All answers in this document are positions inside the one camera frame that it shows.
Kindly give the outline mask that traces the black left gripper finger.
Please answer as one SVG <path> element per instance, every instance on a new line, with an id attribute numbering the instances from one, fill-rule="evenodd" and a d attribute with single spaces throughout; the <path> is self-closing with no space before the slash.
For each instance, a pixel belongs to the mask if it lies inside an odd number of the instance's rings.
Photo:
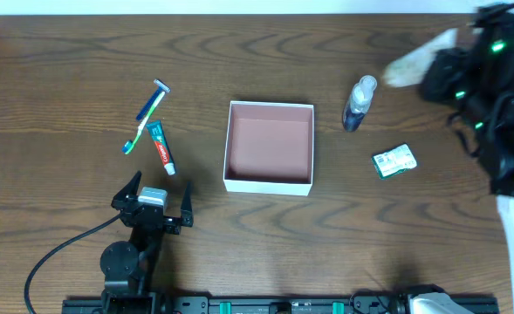
<path id="1" fill-rule="evenodd" d="M 142 173 L 137 171 L 133 178 L 113 197 L 112 208 L 127 208 L 138 200 L 138 188 Z"/>
<path id="2" fill-rule="evenodd" d="M 194 224 L 194 216 L 191 201 L 191 182 L 187 183 L 185 188 L 182 204 L 181 204 L 181 224 L 183 227 L 192 227 Z"/>

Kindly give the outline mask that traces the white cream tube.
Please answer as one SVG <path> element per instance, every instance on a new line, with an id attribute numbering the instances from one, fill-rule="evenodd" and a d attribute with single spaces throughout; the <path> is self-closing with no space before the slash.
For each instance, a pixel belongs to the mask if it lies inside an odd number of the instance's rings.
<path id="1" fill-rule="evenodd" d="M 456 46 L 457 32 L 456 28 L 448 29 L 391 62 L 383 73 L 384 83 L 397 88 L 420 84 L 434 62 L 436 53 Z"/>

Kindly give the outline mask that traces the green white toothbrush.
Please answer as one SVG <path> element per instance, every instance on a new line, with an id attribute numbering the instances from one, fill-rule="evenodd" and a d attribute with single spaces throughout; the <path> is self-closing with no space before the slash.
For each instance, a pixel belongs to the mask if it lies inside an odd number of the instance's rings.
<path id="1" fill-rule="evenodd" d="M 160 96 L 160 97 L 159 97 L 159 101 L 161 102 L 161 100 L 162 100 L 163 98 L 164 98 L 164 96 Z M 151 115 L 152 115 L 153 111 L 156 109 L 156 107 L 159 105 L 159 103 L 158 103 L 156 106 L 152 107 L 152 108 L 148 111 L 147 116 L 146 116 L 145 118 L 143 118 L 143 119 L 140 121 L 140 124 L 138 125 L 137 133 L 136 133 L 136 136 L 135 136 L 134 140 L 128 140 L 128 141 L 125 143 L 125 145 L 123 146 L 123 148 L 122 148 L 122 152 L 123 152 L 124 154 L 130 154 L 130 153 L 133 151 L 133 149 L 134 149 L 134 146 L 135 146 L 136 142 L 140 139 L 140 137 L 141 137 L 141 135 L 142 135 L 142 132 L 143 132 L 144 127 L 146 126 L 146 124 L 147 124 L 148 120 L 150 119 L 150 117 L 151 117 Z"/>

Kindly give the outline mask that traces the Colgate toothpaste tube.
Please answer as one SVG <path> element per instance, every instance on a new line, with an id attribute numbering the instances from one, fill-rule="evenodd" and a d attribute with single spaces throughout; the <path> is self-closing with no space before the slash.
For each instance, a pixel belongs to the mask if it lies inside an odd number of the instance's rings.
<path id="1" fill-rule="evenodd" d="M 164 166 L 168 175 L 176 174 L 175 163 L 169 151 L 168 143 L 166 141 L 162 123 L 159 120 L 148 123 L 146 128 L 155 144 L 158 154 L 160 155 L 162 165 Z"/>

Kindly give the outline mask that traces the clear bottle blue liquid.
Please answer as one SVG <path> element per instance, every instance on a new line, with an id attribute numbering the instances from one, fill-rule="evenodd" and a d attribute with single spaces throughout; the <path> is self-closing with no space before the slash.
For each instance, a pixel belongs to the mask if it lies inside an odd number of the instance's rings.
<path id="1" fill-rule="evenodd" d="M 354 132 L 360 126 L 370 108 L 376 87 L 377 81 L 371 75 L 363 76 L 353 86 L 342 116 L 343 127 L 347 132 Z"/>

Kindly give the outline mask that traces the green white sachet packet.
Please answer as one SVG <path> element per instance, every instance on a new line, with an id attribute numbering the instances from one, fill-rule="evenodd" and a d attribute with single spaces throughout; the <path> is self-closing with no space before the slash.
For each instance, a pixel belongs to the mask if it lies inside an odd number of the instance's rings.
<path id="1" fill-rule="evenodd" d="M 382 180 L 407 172 L 418 165 L 408 144 L 402 144 L 384 153 L 374 155 L 372 163 Z"/>

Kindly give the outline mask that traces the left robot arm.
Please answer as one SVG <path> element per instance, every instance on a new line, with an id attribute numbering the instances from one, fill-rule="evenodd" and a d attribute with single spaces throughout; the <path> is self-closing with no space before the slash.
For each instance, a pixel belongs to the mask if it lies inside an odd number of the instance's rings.
<path id="1" fill-rule="evenodd" d="M 141 295 L 150 279 L 164 235 L 181 233 L 194 224 L 190 189 L 185 190 L 181 215 L 166 214 L 168 192 L 140 187 L 141 172 L 113 197 L 111 207 L 118 219 L 132 230 L 127 241 L 110 244 L 101 254 L 99 265 L 105 276 L 105 291 L 114 295 Z"/>

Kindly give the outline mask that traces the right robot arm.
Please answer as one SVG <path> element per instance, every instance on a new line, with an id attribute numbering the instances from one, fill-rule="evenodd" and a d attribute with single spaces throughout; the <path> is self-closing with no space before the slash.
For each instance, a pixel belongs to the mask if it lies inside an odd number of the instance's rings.
<path id="1" fill-rule="evenodd" d="M 514 307 L 514 3 L 476 11 L 478 31 L 469 49 L 450 29 L 386 68 L 395 88 L 414 85 L 427 102 L 450 106 L 447 124 L 462 120 L 475 138 L 464 152 L 490 178 L 511 263 Z M 312 189 L 314 112 L 297 121 L 294 104 L 234 101 L 225 145 L 223 181 L 228 191 L 306 196 Z"/>

